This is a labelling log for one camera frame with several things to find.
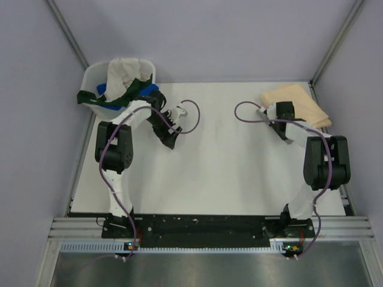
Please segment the cream yellow t shirt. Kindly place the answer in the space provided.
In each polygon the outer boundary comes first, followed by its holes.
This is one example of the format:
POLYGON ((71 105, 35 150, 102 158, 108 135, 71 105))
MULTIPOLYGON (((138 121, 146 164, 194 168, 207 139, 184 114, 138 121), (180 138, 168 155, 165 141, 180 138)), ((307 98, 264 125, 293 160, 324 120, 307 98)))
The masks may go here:
POLYGON ((260 95, 260 100, 264 106, 277 102, 292 102, 296 118, 304 119, 318 129, 332 125, 329 116, 300 84, 289 84, 265 91, 260 95))

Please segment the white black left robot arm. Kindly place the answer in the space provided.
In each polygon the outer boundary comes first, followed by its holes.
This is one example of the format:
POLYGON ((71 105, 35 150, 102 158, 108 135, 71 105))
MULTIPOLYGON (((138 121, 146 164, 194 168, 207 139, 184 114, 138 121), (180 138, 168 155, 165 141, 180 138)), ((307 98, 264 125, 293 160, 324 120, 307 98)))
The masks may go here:
POLYGON ((162 111, 165 104, 166 98, 159 90, 140 92, 118 117, 98 125, 95 160, 110 197, 107 222, 115 225, 116 232, 123 237, 136 231, 133 204, 124 183, 126 171, 133 162, 133 130, 148 121, 157 138, 170 149, 175 148, 179 132, 183 130, 180 118, 188 114, 183 104, 162 111))

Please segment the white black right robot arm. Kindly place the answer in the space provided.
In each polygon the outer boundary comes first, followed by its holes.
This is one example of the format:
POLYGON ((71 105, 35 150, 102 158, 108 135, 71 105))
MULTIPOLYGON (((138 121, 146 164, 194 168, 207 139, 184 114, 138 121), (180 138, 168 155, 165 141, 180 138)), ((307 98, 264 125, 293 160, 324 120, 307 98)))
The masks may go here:
POLYGON ((332 136, 296 118, 292 102, 270 104, 265 112, 270 126, 286 142, 305 149, 303 178, 305 183, 295 198, 285 205, 276 230, 291 237, 317 210, 319 198, 328 190, 336 190, 349 182, 351 168, 348 142, 344 136, 332 136))

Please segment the white crumpled t shirt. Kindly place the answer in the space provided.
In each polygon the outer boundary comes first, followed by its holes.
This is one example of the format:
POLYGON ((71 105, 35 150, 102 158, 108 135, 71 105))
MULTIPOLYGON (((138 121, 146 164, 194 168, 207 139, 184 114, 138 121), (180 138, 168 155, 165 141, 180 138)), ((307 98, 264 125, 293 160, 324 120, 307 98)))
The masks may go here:
POLYGON ((115 58, 108 64, 105 97, 111 102, 122 97, 134 80, 147 81, 151 73, 143 70, 137 58, 115 58))

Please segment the blue t shirt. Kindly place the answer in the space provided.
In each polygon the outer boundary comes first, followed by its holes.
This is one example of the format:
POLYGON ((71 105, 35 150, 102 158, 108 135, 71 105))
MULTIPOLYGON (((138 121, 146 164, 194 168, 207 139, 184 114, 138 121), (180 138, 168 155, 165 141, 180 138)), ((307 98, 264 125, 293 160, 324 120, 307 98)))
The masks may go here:
MULTIPOLYGON (((97 91, 98 91, 98 94, 100 96, 102 96, 105 93, 106 87, 107 87, 106 83, 100 84, 97 86, 97 91)), ((149 96, 150 93, 154 90, 159 90, 159 87, 156 84, 150 84, 148 87, 140 90, 139 95, 149 96)), ((109 109, 109 110, 113 110, 113 111, 119 111, 122 108, 122 106, 105 106, 105 105, 102 105, 102 107, 109 109)))

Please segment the dark green t shirt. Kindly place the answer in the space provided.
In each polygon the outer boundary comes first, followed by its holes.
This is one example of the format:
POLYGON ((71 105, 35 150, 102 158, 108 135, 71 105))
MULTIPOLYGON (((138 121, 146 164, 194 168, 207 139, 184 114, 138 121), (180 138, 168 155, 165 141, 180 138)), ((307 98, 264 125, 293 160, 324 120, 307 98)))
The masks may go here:
POLYGON ((128 107, 129 103, 139 95, 139 92, 147 88, 150 84, 152 84, 152 76, 146 81, 135 78, 123 94, 115 100, 107 100, 105 94, 97 97, 90 91, 80 90, 77 93, 77 103, 96 105, 112 110, 117 110, 117 108, 121 109, 122 107, 128 107))

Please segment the white laundry basket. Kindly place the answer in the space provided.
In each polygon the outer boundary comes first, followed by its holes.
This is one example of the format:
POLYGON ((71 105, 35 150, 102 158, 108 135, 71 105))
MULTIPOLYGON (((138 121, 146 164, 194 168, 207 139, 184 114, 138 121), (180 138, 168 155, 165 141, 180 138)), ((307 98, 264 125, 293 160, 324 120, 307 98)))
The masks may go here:
MULTIPOLYGON (((151 76, 152 83, 155 84, 156 68, 153 63, 147 59, 138 59, 138 61, 141 65, 140 73, 144 74, 145 76, 151 76)), ((80 90, 89 91, 94 93, 96 97, 99 97, 97 86, 107 82, 108 65, 109 61, 96 62, 90 65, 85 70, 80 90)), ((126 109, 125 107, 122 107, 117 111, 90 103, 84 103, 83 105, 90 108, 96 114, 96 116, 107 120, 118 117, 126 109)))

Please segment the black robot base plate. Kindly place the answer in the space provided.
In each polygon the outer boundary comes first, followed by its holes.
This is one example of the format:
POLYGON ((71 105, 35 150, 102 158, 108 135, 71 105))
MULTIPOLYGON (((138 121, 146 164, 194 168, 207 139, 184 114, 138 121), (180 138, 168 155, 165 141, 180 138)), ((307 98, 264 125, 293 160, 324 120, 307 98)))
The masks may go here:
POLYGON ((109 224, 108 216, 103 224, 102 238, 137 239, 140 246, 146 248, 267 247, 270 239, 299 240, 315 235, 311 219, 292 221, 285 231, 277 231, 280 216, 136 213, 134 233, 109 224))

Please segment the right aluminium table edge rail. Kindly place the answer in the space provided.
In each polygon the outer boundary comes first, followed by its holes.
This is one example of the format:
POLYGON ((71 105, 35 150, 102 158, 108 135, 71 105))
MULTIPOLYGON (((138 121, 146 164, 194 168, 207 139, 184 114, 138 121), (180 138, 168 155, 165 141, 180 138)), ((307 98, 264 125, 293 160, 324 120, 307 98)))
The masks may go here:
POLYGON ((314 202, 325 195, 327 190, 338 190, 350 178, 348 159, 348 144, 343 136, 333 136, 328 128, 320 128, 319 138, 308 139, 309 159, 312 164, 304 164, 304 176, 308 178, 309 186, 320 189, 314 202))

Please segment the right aluminium corner post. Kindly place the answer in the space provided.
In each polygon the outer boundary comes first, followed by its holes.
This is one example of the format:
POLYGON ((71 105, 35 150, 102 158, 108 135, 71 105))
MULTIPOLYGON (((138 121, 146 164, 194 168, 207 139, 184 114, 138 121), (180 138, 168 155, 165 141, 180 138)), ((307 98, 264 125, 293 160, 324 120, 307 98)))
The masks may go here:
POLYGON ((367 1, 365 0, 357 0, 357 1, 354 1, 354 3, 352 4, 352 7, 349 13, 347 14, 344 22, 342 23, 342 26, 336 33, 335 38, 333 39, 329 48, 327 49, 323 59, 321 60, 317 70, 314 73, 314 76, 310 80, 310 85, 312 87, 315 87, 318 84, 319 80, 321 79, 324 72, 326 71, 328 65, 330 64, 330 62, 332 61, 332 59, 334 58, 334 56, 340 49, 346 36, 349 34, 353 24, 355 23, 358 16, 362 12, 366 3, 367 1))

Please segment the aluminium corner post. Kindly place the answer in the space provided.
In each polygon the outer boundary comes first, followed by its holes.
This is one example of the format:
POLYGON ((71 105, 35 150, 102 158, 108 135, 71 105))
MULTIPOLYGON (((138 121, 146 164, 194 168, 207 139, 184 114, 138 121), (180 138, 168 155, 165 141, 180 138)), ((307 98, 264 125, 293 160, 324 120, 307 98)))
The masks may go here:
POLYGON ((79 61, 80 65, 84 70, 86 70, 89 67, 89 63, 78 45, 77 40, 75 39, 74 34, 72 33, 71 29, 69 28, 59 6, 57 5, 56 1, 54 0, 44 0, 46 6, 48 7, 51 15, 53 16, 56 23, 59 25, 60 30, 62 31, 66 41, 68 42, 72 52, 76 56, 77 60, 79 61))
POLYGON ((328 65, 330 64, 330 62, 332 61, 332 59, 334 58, 334 56, 340 49, 346 36, 349 34, 353 24, 355 23, 358 16, 362 12, 366 3, 367 1, 365 0, 357 0, 357 1, 354 1, 354 3, 352 4, 352 7, 349 13, 347 14, 344 22, 342 23, 342 26, 336 33, 335 38, 333 39, 329 48, 327 49, 323 59, 321 60, 317 70, 314 73, 314 76, 310 80, 310 85, 312 87, 315 87, 318 84, 319 80, 321 79, 324 72, 326 71, 328 65))

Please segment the left aluminium corner post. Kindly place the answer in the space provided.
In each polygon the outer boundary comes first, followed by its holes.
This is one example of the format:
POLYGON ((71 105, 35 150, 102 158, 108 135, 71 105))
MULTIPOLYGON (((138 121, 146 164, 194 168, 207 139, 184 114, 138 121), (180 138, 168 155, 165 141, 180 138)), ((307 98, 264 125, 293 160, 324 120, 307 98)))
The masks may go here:
POLYGON ((75 39, 74 34, 72 33, 71 29, 69 28, 59 6, 57 5, 56 1, 54 0, 44 0, 46 6, 48 7, 51 15, 53 16, 56 23, 59 25, 60 30, 62 31, 66 41, 68 42, 72 52, 76 56, 77 60, 79 61, 80 65, 84 70, 86 70, 89 67, 89 63, 78 45, 77 40, 75 39))

